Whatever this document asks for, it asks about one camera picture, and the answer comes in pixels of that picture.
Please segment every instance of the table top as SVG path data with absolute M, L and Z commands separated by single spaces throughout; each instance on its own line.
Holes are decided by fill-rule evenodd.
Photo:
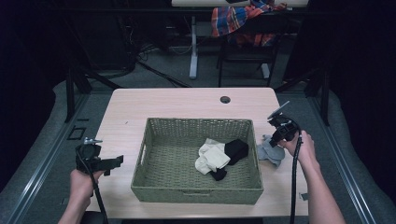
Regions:
M 228 96 L 224 104 L 220 97 Z M 124 155 L 120 168 L 102 176 L 100 192 L 111 218 L 205 218 L 279 217 L 290 215 L 292 156 L 278 168 L 260 161 L 264 192 L 254 205 L 202 203 L 141 203 L 131 190 L 134 168 L 142 144 L 147 118 L 251 119 L 256 143 L 275 128 L 267 117 L 279 107 L 269 88 L 174 88 L 119 89 L 113 92 L 96 135 L 103 140 L 100 157 Z M 301 167 L 297 170 L 297 194 L 307 193 Z M 307 216 L 307 201 L 296 200 L 296 216 Z M 99 211 L 95 197 L 88 208 Z
M 286 3 L 288 7 L 306 7 L 309 0 L 276 0 L 276 4 Z M 244 7 L 250 1 L 229 4 L 226 0 L 172 0 L 173 7 Z

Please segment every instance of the chair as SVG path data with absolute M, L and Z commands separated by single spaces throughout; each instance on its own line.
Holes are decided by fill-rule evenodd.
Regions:
M 249 19 L 238 30 L 231 34 L 276 34 L 271 46 L 253 47 L 253 46 L 236 46 L 228 41 L 228 35 L 223 37 L 218 57 L 219 69 L 219 87 L 221 87 L 223 63 L 257 63 L 261 68 L 263 63 L 269 63 L 270 74 L 267 80 L 267 87 L 270 86 L 271 77 L 276 63 L 276 55 L 279 49 L 279 43 L 283 34 L 289 28 L 289 20 L 285 16 L 276 13 L 266 13 L 255 18 Z

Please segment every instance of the basket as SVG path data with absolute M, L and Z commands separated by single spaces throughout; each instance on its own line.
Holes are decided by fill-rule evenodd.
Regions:
M 227 175 L 216 181 L 194 166 L 206 138 L 222 143 L 239 138 L 248 144 L 248 156 L 225 166 Z M 131 189 L 140 202 L 147 203 L 256 203 L 263 187 L 253 122 L 148 119 Z

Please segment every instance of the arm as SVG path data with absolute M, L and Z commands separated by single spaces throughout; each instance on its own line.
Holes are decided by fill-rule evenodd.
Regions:
M 96 172 L 93 174 L 93 177 L 98 181 L 102 174 L 102 171 Z M 78 170 L 73 170 L 70 174 L 69 203 L 58 223 L 80 223 L 85 210 L 91 203 L 92 193 L 93 187 L 91 178 Z
M 294 155 L 297 135 L 289 142 L 281 141 L 278 144 L 285 147 L 291 155 Z M 308 186 L 309 223 L 346 223 L 320 171 L 311 135 L 306 133 L 306 131 L 302 131 L 302 138 L 303 143 L 301 144 L 298 160 Z

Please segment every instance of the colorful plaid fabric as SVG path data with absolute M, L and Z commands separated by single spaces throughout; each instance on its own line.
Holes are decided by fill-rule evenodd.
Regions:
M 243 26 L 246 20 L 254 18 L 262 13 L 272 10 L 283 10 L 286 4 L 281 3 L 275 6 L 274 0 L 264 3 L 262 0 L 250 0 L 250 5 L 246 7 L 215 7 L 212 13 L 212 35 L 222 36 L 232 33 Z M 254 46 L 265 46 L 271 43 L 275 35 L 232 35 L 230 42 L 242 45 L 251 43 Z

